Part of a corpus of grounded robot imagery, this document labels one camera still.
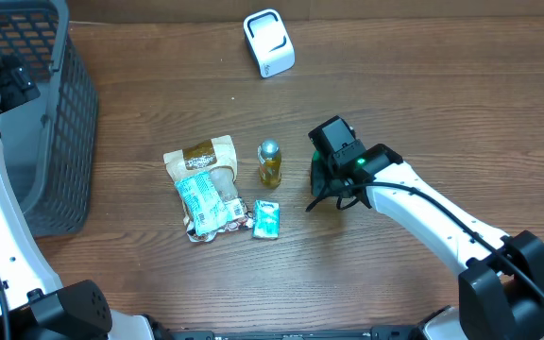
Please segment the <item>small Kleenex tissue pack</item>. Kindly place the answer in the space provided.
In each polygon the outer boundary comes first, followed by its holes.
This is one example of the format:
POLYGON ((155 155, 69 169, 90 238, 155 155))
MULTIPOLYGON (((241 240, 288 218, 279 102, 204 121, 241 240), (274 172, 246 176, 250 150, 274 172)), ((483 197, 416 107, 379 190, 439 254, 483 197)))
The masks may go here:
POLYGON ((253 237, 277 239, 280 236, 280 212, 278 203, 257 200, 253 212, 253 237))

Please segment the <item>clear brown snack bag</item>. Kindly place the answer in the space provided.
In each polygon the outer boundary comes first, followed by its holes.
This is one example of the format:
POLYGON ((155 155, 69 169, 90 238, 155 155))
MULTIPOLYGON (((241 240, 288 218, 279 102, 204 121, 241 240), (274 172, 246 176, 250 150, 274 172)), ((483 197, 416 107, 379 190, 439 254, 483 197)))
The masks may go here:
POLYGON ((168 152, 163 155, 163 162, 174 187, 176 181, 207 171, 224 203, 240 197, 235 186, 238 161, 229 135, 168 152))

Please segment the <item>white red snack packet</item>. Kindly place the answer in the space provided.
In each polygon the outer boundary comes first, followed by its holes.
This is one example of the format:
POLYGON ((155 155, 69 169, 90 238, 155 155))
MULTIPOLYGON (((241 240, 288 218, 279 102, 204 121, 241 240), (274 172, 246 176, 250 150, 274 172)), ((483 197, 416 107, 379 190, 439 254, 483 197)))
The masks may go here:
POLYGON ((207 232, 203 235, 196 234, 196 224, 186 205, 183 205, 185 216, 183 218, 186 234, 191 242, 211 242, 219 233, 233 232, 237 230, 250 230, 253 226, 253 212, 250 211, 241 197, 237 197, 225 203, 232 213, 232 219, 223 227, 207 232))

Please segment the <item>teal large tissue pack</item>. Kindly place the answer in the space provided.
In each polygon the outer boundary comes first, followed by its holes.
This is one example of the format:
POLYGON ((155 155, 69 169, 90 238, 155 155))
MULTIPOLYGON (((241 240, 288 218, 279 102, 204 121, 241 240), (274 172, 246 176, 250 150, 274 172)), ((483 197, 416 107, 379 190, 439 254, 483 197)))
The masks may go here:
POLYGON ((231 213, 215 189, 209 172, 176 181, 175 187, 193 217, 197 236, 219 230, 230 221, 231 213))

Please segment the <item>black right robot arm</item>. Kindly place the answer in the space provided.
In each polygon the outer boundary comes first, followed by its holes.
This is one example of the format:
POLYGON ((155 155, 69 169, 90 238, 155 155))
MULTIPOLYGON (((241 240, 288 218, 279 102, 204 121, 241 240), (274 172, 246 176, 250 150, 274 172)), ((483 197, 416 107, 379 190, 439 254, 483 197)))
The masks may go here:
POLYGON ((544 243, 473 217, 428 185, 385 144, 367 148, 341 117, 308 134, 315 202, 363 204, 400 224, 456 277, 459 303, 410 326, 381 326, 373 339, 541 339, 544 243))

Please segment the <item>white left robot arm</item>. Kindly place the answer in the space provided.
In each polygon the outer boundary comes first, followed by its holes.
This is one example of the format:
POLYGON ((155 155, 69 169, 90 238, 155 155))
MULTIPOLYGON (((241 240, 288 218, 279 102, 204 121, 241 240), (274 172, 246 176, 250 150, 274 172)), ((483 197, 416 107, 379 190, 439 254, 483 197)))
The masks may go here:
POLYGON ((93 281, 61 283, 37 247, 13 193, 0 138, 0 339, 153 336, 147 317, 114 311, 93 281))

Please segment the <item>yellow oil bottle silver cap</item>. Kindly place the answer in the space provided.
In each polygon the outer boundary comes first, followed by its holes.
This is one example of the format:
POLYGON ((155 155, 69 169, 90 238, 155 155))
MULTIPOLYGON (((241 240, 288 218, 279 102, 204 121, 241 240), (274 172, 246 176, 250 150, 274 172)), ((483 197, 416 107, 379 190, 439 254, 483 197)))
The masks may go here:
POLYGON ((270 188, 281 183, 281 149, 273 139, 264 140, 257 149, 261 182, 270 188))

